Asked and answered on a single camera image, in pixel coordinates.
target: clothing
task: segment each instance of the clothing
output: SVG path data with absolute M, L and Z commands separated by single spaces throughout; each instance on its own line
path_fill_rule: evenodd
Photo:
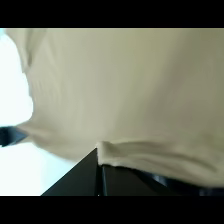
M 224 186 L 223 29 L 7 29 L 39 147 Z

